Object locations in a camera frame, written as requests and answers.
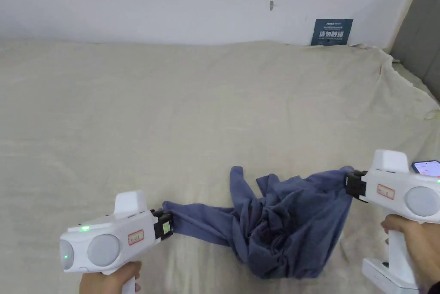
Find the person's left hand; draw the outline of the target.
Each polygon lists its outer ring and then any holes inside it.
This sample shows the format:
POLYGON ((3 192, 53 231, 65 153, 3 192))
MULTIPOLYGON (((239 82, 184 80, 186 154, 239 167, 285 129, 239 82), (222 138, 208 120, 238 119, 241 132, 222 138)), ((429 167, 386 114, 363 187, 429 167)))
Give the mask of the person's left hand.
POLYGON ((129 262, 110 275, 84 273, 79 284, 80 294, 121 294, 124 285, 131 279, 138 279, 142 263, 129 262))

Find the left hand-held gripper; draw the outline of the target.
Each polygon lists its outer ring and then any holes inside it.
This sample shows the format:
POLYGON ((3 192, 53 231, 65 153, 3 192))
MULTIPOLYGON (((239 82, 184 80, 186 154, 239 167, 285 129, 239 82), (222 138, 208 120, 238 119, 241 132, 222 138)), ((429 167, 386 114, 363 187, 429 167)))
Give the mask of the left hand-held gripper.
POLYGON ((148 209, 142 190, 118 194, 112 214, 70 227, 60 236, 63 271, 110 275, 135 261, 173 234, 173 215, 161 212, 148 209))

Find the person's right hand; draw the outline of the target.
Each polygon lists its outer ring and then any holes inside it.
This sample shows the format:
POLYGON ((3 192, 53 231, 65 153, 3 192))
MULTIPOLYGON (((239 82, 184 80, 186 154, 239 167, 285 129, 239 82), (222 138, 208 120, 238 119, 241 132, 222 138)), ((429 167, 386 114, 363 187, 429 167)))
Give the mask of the person's right hand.
POLYGON ((398 231, 404 235, 412 269, 422 294, 440 292, 440 225, 420 224, 390 214, 381 222, 386 233, 398 231))

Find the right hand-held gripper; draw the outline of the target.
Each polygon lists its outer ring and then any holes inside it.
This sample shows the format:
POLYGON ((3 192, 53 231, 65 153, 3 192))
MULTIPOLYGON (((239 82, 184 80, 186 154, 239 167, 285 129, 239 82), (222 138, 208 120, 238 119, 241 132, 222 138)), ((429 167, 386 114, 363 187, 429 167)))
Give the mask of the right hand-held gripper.
MULTIPOLYGON (((405 153, 377 150, 369 170, 345 175, 345 191, 352 198, 383 207, 420 223, 440 220, 437 177, 412 173, 405 153)), ((362 273, 379 289, 417 289, 404 234, 389 232, 388 261, 363 260, 362 273)))

